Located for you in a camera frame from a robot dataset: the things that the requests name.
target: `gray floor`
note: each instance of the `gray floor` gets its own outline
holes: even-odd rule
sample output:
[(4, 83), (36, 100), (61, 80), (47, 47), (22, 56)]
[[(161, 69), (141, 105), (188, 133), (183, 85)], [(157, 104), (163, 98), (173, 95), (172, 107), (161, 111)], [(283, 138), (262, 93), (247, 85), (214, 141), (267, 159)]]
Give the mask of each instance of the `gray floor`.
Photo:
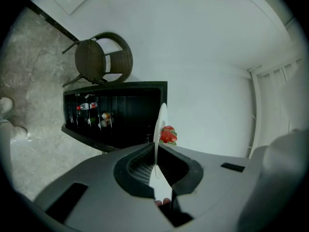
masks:
[[(84, 159), (101, 154), (61, 132), (62, 84), (75, 78), (72, 41), (25, 8), (0, 54), (0, 97), (14, 108), (5, 118), (28, 130), (28, 139), (11, 145), (15, 188), (33, 200), (50, 182)], [(66, 87), (91, 86), (85, 80)]]

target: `paper plate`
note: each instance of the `paper plate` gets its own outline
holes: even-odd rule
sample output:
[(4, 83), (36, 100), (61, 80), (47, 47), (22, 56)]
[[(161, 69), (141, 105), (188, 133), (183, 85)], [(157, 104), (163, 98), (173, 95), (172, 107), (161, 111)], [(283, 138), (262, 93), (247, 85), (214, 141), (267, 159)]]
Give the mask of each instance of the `paper plate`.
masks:
[(155, 128), (154, 128), (154, 171), (155, 176), (159, 179), (161, 177), (161, 173), (158, 170), (158, 145), (161, 137), (161, 131), (163, 127), (168, 126), (168, 108), (166, 107), (166, 104), (163, 103), (160, 108), (158, 120), (156, 121)]

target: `black vent grille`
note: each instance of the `black vent grille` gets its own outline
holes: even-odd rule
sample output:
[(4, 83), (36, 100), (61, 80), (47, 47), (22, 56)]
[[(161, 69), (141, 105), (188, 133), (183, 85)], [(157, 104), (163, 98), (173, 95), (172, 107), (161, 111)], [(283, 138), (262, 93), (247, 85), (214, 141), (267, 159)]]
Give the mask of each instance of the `black vent grille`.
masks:
[(230, 170), (234, 170), (234, 171), (237, 171), (237, 172), (241, 172), (241, 173), (245, 169), (245, 167), (243, 167), (243, 166), (238, 166), (238, 165), (234, 165), (234, 164), (227, 163), (227, 162), (223, 163), (221, 165), (221, 167), (227, 168), (227, 169), (230, 169)]
[(152, 169), (154, 168), (155, 152), (151, 148), (144, 154), (133, 159), (129, 164), (129, 173), (142, 183), (149, 185)]

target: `chair backrest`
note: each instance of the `chair backrest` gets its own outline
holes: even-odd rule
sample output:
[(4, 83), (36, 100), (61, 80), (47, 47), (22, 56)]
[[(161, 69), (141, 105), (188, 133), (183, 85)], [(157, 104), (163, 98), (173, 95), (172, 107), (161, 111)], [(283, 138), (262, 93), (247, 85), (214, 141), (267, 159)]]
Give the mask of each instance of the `chair backrest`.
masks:
[(119, 35), (112, 32), (100, 33), (91, 38), (97, 40), (100, 39), (110, 39), (115, 41), (122, 48), (121, 51), (112, 52), (109, 55), (111, 58), (111, 70), (108, 73), (118, 73), (122, 74), (118, 79), (111, 81), (109, 83), (120, 83), (131, 75), (133, 69), (133, 56), (129, 45), (125, 42), (125, 40)]

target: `black slot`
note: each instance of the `black slot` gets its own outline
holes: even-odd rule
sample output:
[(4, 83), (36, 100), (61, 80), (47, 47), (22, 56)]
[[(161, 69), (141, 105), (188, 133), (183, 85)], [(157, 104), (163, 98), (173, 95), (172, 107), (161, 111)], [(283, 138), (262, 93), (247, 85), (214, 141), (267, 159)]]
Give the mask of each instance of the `black slot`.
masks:
[(227, 169), (230, 169), (230, 170), (234, 170), (234, 171), (237, 171), (237, 172), (241, 172), (241, 173), (245, 169), (245, 167), (243, 167), (243, 166), (238, 166), (238, 165), (234, 165), (234, 164), (227, 163), (227, 162), (223, 163), (221, 165), (221, 167), (227, 168)]
[(46, 211), (47, 215), (60, 223), (64, 223), (70, 212), (80, 200), (87, 186), (74, 183)]
[[(155, 164), (154, 143), (141, 146), (141, 149), (120, 159), (114, 167), (114, 178), (129, 194), (136, 197), (155, 199), (154, 190), (149, 187), (152, 169)], [(200, 164), (171, 148), (160, 144), (158, 165), (167, 182), (171, 185), (170, 204), (159, 206), (173, 226), (181, 226), (193, 218), (180, 208), (177, 196), (192, 193), (203, 177)]]

